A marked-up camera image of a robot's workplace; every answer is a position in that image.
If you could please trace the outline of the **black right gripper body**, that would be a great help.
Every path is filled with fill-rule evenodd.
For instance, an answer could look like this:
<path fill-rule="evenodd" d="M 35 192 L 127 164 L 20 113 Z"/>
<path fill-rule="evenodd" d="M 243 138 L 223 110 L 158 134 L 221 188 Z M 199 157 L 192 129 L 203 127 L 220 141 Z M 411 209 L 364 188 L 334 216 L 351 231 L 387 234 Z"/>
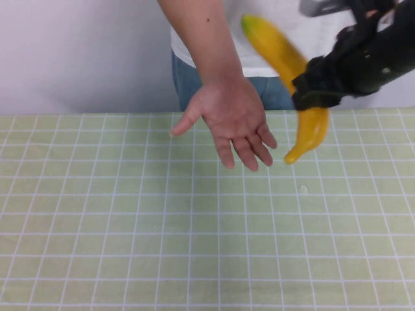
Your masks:
<path fill-rule="evenodd" d="M 346 93 L 367 96 L 414 70 L 414 1 L 367 20 L 366 37 L 338 63 Z"/>

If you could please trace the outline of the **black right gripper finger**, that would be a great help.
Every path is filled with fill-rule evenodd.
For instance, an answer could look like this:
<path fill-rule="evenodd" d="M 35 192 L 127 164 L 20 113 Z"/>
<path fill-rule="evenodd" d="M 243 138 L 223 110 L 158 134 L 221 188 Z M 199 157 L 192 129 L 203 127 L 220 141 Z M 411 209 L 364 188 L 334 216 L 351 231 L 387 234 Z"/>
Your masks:
<path fill-rule="evenodd" d="M 295 93 L 298 95 L 344 93 L 344 86 L 339 80 L 335 63 L 331 58 L 319 56 L 310 60 L 305 71 L 292 80 Z"/>
<path fill-rule="evenodd" d="M 294 90 L 291 99 L 296 111 L 305 111 L 311 108 L 329 109 L 338 106 L 345 97 L 341 91 L 300 91 Z"/>

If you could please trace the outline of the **person's right hand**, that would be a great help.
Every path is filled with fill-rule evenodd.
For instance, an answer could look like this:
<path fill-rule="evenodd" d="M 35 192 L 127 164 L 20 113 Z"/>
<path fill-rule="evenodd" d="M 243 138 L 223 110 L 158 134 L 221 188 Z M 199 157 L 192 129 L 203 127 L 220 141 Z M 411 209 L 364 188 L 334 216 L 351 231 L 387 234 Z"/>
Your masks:
<path fill-rule="evenodd" d="M 171 135 L 179 136 L 200 118 L 209 128 L 222 164 L 235 166 L 233 152 L 251 171 L 259 161 L 273 164 L 269 148 L 277 148 L 271 134 L 263 103 L 252 83 L 242 75 L 203 79 L 202 87 L 191 98 Z"/>

